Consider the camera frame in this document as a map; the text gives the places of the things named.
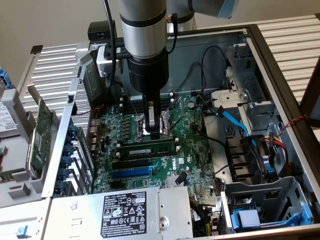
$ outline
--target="gray wall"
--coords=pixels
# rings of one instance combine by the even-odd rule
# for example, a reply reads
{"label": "gray wall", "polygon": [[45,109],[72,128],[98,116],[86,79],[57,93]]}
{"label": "gray wall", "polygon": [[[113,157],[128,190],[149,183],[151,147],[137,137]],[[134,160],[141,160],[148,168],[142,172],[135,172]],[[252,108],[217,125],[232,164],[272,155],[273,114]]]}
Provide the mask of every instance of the gray wall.
{"label": "gray wall", "polygon": [[[320,13],[320,0],[239,0],[230,20],[196,14],[198,28]],[[118,35],[118,4],[109,0]],[[17,86],[33,45],[57,46],[87,39],[90,22],[106,19],[102,0],[2,0],[0,66]]]}

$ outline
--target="warning label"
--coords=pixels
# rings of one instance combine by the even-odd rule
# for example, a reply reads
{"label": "warning label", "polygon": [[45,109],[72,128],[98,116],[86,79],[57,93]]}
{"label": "warning label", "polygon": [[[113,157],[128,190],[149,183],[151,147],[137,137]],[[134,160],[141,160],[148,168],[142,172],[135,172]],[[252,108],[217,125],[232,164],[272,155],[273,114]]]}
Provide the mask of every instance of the warning label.
{"label": "warning label", "polygon": [[115,238],[147,233],[147,192],[104,197],[101,236]]}
{"label": "warning label", "polygon": [[2,101],[0,101],[0,132],[17,129],[8,109]]}

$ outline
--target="blue pcie slot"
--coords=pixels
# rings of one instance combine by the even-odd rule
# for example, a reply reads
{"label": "blue pcie slot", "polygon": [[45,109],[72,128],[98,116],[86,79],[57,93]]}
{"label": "blue pcie slot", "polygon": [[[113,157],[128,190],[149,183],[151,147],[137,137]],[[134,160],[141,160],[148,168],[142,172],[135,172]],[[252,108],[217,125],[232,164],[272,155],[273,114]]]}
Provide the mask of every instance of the blue pcie slot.
{"label": "blue pcie slot", "polygon": [[111,173],[111,177],[113,179],[129,178],[129,177],[137,177],[137,176],[145,176],[145,175],[152,176],[152,168],[145,167],[145,168],[137,168],[132,170],[114,171]]}

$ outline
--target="robotic arm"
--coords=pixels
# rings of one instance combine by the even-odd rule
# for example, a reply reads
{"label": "robotic arm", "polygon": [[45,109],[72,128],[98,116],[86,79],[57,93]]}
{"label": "robotic arm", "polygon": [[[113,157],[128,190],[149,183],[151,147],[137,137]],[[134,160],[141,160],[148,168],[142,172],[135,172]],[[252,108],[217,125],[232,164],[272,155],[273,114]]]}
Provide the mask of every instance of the robotic arm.
{"label": "robotic arm", "polygon": [[124,46],[132,55],[127,59],[130,82],[138,92],[142,93],[145,128],[150,133],[151,139],[160,138],[160,90],[169,78],[169,53],[166,44],[167,22],[170,18],[167,16],[167,9],[170,13],[177,14],[176,22],[179,26],[190,21],[195,12],[229,18],[237,2],[237,0],[118,0]]}

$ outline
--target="power supply label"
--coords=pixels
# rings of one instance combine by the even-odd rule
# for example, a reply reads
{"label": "power supply label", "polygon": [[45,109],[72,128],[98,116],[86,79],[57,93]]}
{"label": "power supply label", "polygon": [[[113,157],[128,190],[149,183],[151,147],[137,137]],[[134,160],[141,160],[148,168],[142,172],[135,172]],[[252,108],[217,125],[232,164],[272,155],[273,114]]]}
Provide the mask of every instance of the power supply label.
{"label": "power supply label", "polygon": [[104,197],[101,236],[115,238],[147,233],[147,192]]}

